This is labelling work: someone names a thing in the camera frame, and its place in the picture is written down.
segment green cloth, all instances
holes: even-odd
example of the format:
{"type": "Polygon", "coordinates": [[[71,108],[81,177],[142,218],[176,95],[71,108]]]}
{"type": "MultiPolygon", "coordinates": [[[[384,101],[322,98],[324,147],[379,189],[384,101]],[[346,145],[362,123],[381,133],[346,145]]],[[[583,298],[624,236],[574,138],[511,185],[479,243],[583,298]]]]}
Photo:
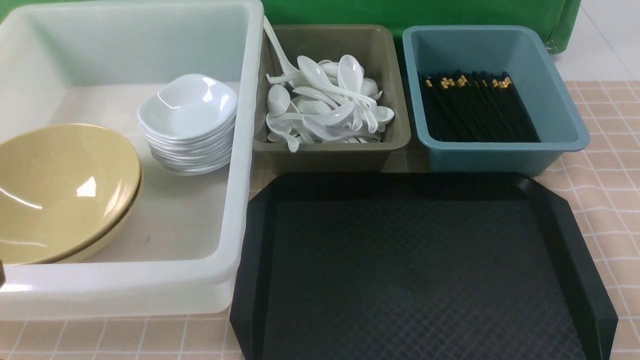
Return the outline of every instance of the green cloth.
{"type": "MultiPolygon", "coordinates": [[[[0,0],[0,19],[22,5],[69,0],[0,0]]],[[[537,32],[551,53],[566,49],[580,0],[262,0],[272,24],[379,24],[399,39],[414,25],[505,24],[537,32]]]]}

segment chopsticks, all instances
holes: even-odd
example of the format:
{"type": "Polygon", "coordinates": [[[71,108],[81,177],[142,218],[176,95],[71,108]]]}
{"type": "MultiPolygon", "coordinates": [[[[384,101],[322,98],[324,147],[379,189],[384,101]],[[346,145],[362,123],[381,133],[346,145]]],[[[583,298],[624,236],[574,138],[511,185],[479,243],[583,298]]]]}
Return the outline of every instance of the chopsticks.
{"type": "Polygon", "coordinates": [[[419,76],[429,134],[443,142],[540,142],[511,77],[487,72],[419,76]]]}

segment stacked white dishes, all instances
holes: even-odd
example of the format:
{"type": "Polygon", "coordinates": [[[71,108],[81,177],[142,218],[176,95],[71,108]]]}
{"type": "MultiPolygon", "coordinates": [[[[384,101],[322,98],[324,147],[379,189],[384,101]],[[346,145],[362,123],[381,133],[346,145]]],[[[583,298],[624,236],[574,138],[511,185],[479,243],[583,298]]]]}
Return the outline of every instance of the stacked white dishes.
{"type": "Polygon", "coordinates": [[[138,108],[151,155],[169,171],[190,176],[231,161],[237,94],[204,75],[181,76],[138,108]]]}

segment yellow bowl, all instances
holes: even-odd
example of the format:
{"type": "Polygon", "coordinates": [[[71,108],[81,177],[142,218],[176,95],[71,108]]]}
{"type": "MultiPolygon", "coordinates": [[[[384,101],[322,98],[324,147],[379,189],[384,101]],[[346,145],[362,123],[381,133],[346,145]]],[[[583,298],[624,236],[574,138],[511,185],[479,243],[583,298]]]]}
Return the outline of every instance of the yellow bowl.
{"type": "Polygon", "coordinates": [[[144,183],[144,173],[140,172],[140,183],[138,185],[138,189],[133,196],[133,200],[127,206],[127,209],[122,213],[120,219],[116,221],[111,229],[107,229],[104,234],[97,236],[94,242],[90,242],[86,244],[84,247],[77,249],[76,252],[71,254],[63,254],[62,256],[50,260],[49,263],[79,263],[84,261],[93,255],[96,255],[98,251],[102,250],[105,246],[109,245],[113,240],[115,240],[116,236],[120,233],[124,224],[128,221],[129,217],[131,217],[131,213],[133,213],[133,208],[136,205],[136,201],[140,197],[140,193],[142,192],[142,186],[144,183]]]}
{"type": "Polygon", "coordinates": [[[62,124],[0,144],[0,259],[48,263],[104,235],[140,183],[140,159],[116,131],[62,124]]]}

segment stack of bowls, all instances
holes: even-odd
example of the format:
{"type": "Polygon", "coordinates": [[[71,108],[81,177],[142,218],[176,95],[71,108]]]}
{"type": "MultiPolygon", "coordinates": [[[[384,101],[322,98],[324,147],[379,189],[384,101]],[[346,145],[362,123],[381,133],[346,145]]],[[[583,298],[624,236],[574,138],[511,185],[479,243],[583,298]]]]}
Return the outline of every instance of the stack of bowls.
{"type": "Polygon", "coordinates": [[[84,124],[43,127],[0,144],[5,265],[82,261],[115,239],[142,191],[133,145],[84,124]]]}
{"type": "Polygon", "coordinates": [[[138,108],[151,155],[177,175],[215,171],[231,161],[237,94],[204,75],[182,76],[138,108]]]}

